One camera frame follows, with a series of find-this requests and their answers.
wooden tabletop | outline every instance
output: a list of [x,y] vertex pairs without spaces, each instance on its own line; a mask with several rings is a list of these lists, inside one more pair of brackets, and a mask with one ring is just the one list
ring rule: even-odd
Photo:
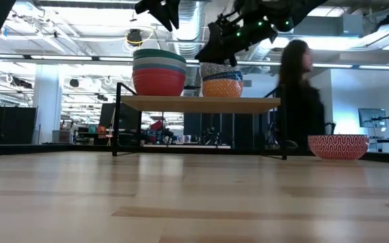
[[259,114],[280,105],[279,98],[124,96],[121,102],[138,111]]

red object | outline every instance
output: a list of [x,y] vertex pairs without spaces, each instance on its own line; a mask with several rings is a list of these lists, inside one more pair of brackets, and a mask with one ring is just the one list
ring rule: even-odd
[[134,88],[138,95],[180,96],[186,76],[163,68],[145,68],[133,72]]
[[321,159],[355,160],[369,148],[366,135],[320,135],[309,136],[311,152]]
[[156,131],[161,130],[162,128],[163,128],[163,124],[161,123],[161,121],[157,121],[150,127],[151,130],[156,130]]

person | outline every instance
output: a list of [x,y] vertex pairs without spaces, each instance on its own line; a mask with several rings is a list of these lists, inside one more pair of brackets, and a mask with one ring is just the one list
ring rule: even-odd
[[[312,87],[306,75],[313,69],[311,50],[306,42],[292,40],[283,50],[276,96],[286,102],[287,141],[308,149],[308,135],[325,134],[324,107],[319,90]],[[283,123],[277,120],[278,138]]]

